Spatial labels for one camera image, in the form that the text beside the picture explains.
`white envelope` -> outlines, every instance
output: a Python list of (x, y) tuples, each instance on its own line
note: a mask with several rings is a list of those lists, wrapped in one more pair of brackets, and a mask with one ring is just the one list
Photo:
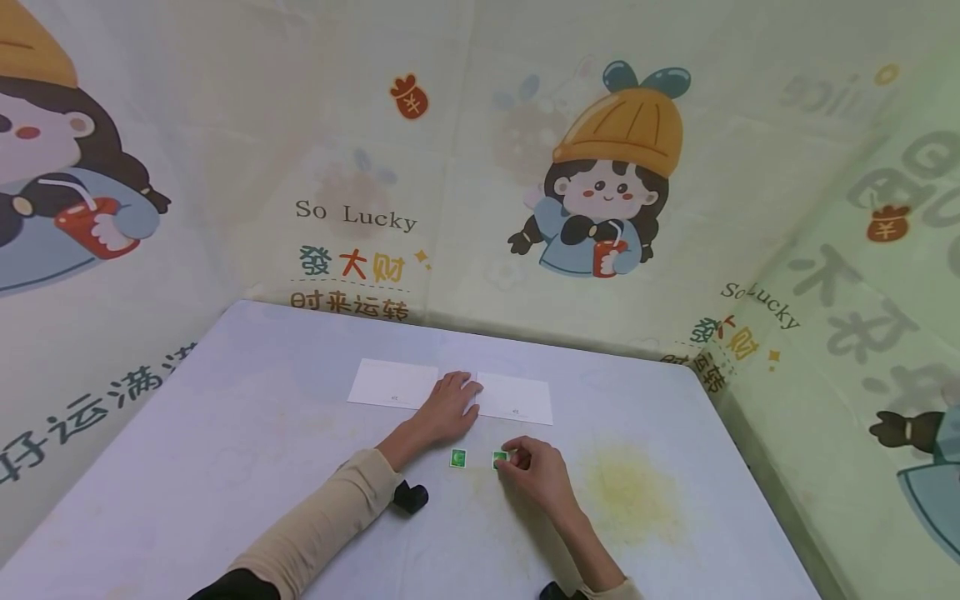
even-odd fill
[(417, 410), (437, 383), (437, 368), (364, 358), (347, 402)]
[(550, 386), (545, 381), (479, 372), (483, 392), (476, 398), (482, 417), (553, 424)]

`green stamp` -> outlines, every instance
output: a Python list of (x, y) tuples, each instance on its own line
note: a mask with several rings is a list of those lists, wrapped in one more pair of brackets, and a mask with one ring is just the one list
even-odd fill
[(460, 448), (450, 450), (450, 466), (456, 468), (467, 468), (467, 451)]
[(491, 458), (490, 466), (493, 467), (493, 470), (496, 470), (497, 461), (509, 461), (510, 455), (501, 450), (495, 450), (493, 452), (493, 457)]

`orange money bag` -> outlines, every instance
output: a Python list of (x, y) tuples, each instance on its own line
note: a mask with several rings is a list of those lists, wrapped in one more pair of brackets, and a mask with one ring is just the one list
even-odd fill
[(874, 211), (874, 219), (867, 227), (867, 239), (872, 242), (896, 242), (910, 229), (906, 215), (909, 206), (886, 205)]
[(397, 77), (390, 95), (396, 100), (400, 114), (411, 120), (421, 118), (430, 106), (426, 92), (417, 85), (417, 76), (413, 73), (408, 73), (403, 79)]

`beige sleeve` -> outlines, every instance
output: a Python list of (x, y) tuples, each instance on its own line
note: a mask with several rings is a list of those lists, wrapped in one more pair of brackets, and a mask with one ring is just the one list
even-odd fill
[(580, 586), (580, 591), (590, 600), (643, 600), (643, 596), (640, 595), (640, 590), (636, 588), (634, 580), (629, 577), (627, 581), (607, 591), (597, 593), (586, 585)]
[(360, 450), (229, 570), (249, 569), (274, 584), (280, 600), (297, 600), (330, 559), (387, 508), (401, 480), (379, 450)]

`red cheek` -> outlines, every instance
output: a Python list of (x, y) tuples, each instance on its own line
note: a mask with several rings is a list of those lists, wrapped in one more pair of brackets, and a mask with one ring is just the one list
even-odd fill
[(34, 139), (35, 137), (40, 137), (40, 130), (36, 127), (21, 127), (16, 130), (14, 135), (20, 139)]

